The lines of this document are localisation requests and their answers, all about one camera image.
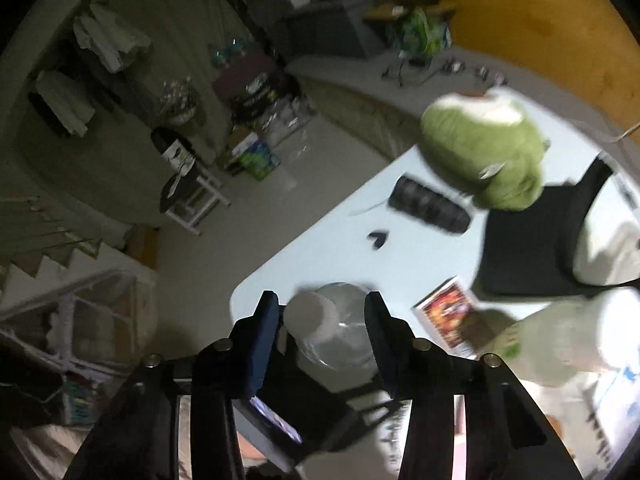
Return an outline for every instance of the plush toy ear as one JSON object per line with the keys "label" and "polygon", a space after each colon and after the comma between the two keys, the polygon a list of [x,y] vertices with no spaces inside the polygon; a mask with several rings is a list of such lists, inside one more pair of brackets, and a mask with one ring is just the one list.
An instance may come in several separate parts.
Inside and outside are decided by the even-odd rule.
{"label": "plush toy ear", "polygon": [[477,196],[478,205],[488,209],[521,211],[542,193],[540,167],[527,158],[510,160]]}

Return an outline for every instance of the stool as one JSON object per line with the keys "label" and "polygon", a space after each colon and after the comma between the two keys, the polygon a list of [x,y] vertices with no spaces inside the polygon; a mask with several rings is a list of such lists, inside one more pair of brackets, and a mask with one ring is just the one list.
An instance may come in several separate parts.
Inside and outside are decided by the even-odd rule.
{"label": "stool", "polygon": [[192,234],[199,235],[196,225],[204,215],[217,203],[230,205],[231,202],[216,189],[221,183],[203,164],[196,163],[189,173],[180,178],[175,185],[178,175],[172,176],[162,187],[160,195],[160,212],[175,220]]}

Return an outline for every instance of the wooden surface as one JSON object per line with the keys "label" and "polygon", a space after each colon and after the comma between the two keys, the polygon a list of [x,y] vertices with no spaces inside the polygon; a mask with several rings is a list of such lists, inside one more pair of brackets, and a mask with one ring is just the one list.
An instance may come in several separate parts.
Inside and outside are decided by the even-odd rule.
{"label": "wooden surface", "polygon": [[549,78],[622,129],[640,120],[640,46],[608,0],[458,0],[451,33]]}

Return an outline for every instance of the bottle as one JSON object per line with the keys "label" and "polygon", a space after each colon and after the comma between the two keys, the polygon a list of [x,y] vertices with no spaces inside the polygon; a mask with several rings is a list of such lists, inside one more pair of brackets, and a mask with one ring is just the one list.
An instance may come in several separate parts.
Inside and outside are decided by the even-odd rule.
{"label": "bottle", "polygon": [[558,387],[580,371],[605,372],[638,359],[640,294],[615,288],[571,299],[508,327],[482,350],[498,354],[520,380]]}
{"label": "bottle", "polygon": [[295,295],[284,309],[284,326],[311,362],[333,370],[374,369],[364,323],[366,292],[332,283]]}

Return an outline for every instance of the translucent container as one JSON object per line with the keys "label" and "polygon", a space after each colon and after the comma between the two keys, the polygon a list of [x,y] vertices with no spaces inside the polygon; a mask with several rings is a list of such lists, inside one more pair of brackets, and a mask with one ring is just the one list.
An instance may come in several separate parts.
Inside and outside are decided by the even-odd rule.
{"label": "translucent container", "polygon": [[349,283],[301,292],[284,310],[284,326],[312,362],[338,371],[375,369],[364,324],[367,293]]}

